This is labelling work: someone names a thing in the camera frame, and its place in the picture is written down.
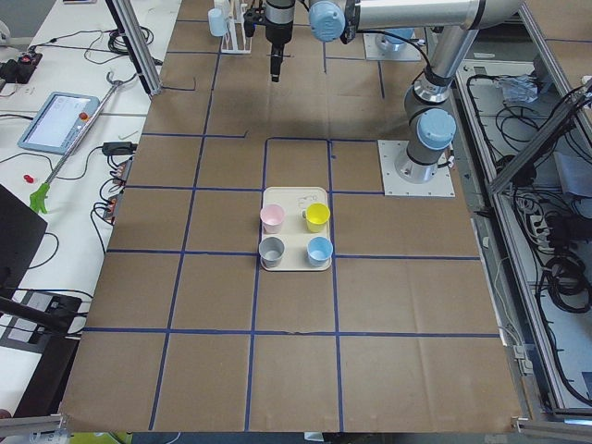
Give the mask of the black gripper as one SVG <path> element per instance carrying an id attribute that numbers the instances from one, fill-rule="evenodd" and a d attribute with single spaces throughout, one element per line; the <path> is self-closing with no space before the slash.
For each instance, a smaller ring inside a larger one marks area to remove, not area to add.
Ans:
<path id="1" fill-rule="evenodd" d="M 292 37 L 294 0 L 267 0 L 265 2 L 265 37 L 273 44 L 270 52 L 270 77 L 279 82 L 284 59 L 284 46 Z"/>

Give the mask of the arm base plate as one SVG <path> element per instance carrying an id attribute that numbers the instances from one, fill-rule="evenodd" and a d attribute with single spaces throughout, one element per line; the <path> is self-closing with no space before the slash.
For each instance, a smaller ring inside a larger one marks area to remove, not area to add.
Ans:
<path id="1" fill-rule="evenodd" d="M 422 59 L 420 52 L 410 43 L 381 33 L 365 34 L 364 50 L 367 60 L 417 62 Z"/>
<path id="2" fill-rule="evenodd" d="M 408 141 L 378 140 L 383 191 L 388 197 L 454 198 L 449 162 L 442 154 L 431 166 L 416 164 Z"/>

